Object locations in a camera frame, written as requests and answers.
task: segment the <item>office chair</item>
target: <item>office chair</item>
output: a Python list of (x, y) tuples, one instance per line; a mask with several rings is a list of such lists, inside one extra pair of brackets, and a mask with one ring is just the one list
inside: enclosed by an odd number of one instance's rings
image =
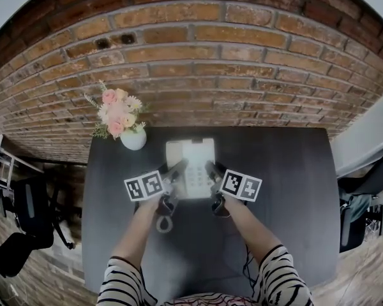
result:
[(12, 184), (14, 213), (24, 233), (13, 233), (0, 246), (0, 274), (3, 277), (17, 275), (31, 251), (45, 249), (54, 243), (54, 228), (61, 240), (72, 249), (59, 227), (62, 214), (56, 211), (59, 188), (54, 188), (50, 205), (46, 181), (43, 177), (29, 178)]
[[(357, 201), (358, 198), (366, 198), (366, 195), (370, 195), (368, 196), (370, 199), (378, 195), (383, 191), (383, 157), (375, 163), (365, 176), (361, 178), (341, 178), (338, 180), (338, 186), (346, 194), (352, 195), (353, 201)], [(341, 200), (340, 203), (342, 206), (346, 201)], [(380, 222), (379, 234), (383, 235), (383, 205), (377, 206), (375, 210), (370, 207), (369, 211), (365, 212), (363, 210), (360, 212), (360, 209), (355, 210), (350, 206), (342, 208), (340, 252), (349, 251), (362, 244), (367, 219)]]

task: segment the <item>person's left arm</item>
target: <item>person's left arm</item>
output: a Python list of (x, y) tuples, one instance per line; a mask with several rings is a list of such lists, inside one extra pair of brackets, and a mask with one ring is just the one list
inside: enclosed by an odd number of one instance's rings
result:
[(156, 299), (144, 287), (140, 263), (159, 199), (153, 198), (144, 202), (133, 215), (128, 229), (112, 251), (97, 305), (123, 303), (126, 306), (140, 306), (145, 302), (149, 305), (156, 304)]

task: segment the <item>black and white striped sleeve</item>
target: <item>black and white striped sleeve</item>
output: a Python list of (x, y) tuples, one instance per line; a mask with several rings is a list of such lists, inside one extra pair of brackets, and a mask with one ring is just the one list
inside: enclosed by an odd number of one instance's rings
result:
[(254, 287), (259, 305), (311, 306), (311, 293), (294, 268), (292, 256), (283, 245), (269, 251), (259, 266)]
[(105, 271), (97, 305), (155, 306), (156, 302), (146, 291), (139, 271), (127, 260), (112, 256)]

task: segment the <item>flower bouquet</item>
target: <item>flower bouquet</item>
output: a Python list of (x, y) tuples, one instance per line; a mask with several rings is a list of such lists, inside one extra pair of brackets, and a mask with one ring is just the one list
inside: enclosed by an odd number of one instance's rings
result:
[(93, 136), (107, 138), (111, 134), (116, 139), (128, 131), (132, 133), (143, 131), (145, 123), (136, 123), (139, 114), (145, 110), (142, 102), (135, 96), (129, 96), (122, 89), (107, 89), (102, 81), (100, 81), (100, 87), (102, 105), (84, 93), (88, 102), (98, 109), (98, 116), (101, 120), (95, 126)]

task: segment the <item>white vase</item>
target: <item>white vase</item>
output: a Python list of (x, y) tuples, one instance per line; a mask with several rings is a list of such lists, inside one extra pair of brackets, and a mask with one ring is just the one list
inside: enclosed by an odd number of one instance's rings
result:
[(121, 134), (122, 144), (130, 150), (140, 150), (146, 144), (145, 129), (141, 129), (137, 133), (127, 130)]

